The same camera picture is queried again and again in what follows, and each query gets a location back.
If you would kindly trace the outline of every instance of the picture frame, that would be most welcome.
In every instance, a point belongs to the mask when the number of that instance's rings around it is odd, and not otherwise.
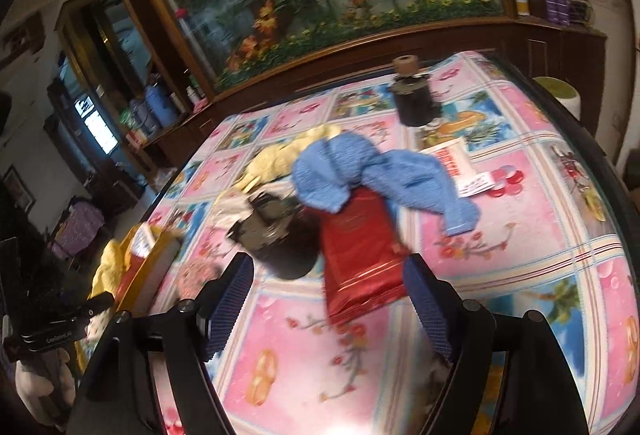
[[[14,198],[16,205],[21,207],[26,214],[29,214],[31,208],[33,208],[33,205],[36,203],[36,199],[23,182],[13,164],[9,166],[4,177],[2,177],[2,182],[4,182],[5,187]]]

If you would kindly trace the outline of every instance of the palm tree print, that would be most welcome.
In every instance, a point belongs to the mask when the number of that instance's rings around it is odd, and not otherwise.
[[[571,319],[571,312],[580,308],[580,295],[578,294],[578,286],[575,282],[570,282],[569,278],[560,280],[554,285],[551,292],[538,293],[532,291],[524,291],[527,296],[538,299],[540,301],[552,301],[554,306],[551,312],[546,315],[549,324],[559,322],[565,325]]]

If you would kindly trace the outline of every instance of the black container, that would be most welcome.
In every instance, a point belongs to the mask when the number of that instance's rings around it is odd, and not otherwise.
[[[293,280],[311,271],[318,261],[318,219],[296,198],[263,193],[250,203],[254,212],[236,222],[227,238],[240,243],[278,278]]]
[[[390,91],[394,96],[398,117],[405,126],[424,126],[440,116],[440,104],[429,91],[428,76],[419,74],[416,56],[400,56],[394,60],[396,81]]]

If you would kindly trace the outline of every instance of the red package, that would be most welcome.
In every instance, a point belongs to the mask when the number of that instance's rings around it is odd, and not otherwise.
[[[363,186],[337,214],[314,209],[321,221],[324,294],[331,324],[349,322],[403,296],[398,238],[384,198]]]

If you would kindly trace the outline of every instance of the white bottle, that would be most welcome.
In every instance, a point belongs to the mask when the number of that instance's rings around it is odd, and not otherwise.
[[[189,97],[189,100],[193,104],[198,104],[200,102],[200,98],[198,97],[198,94],[196,94],[196,91],[193,90],[191,86],[187,86],[187,97]]]

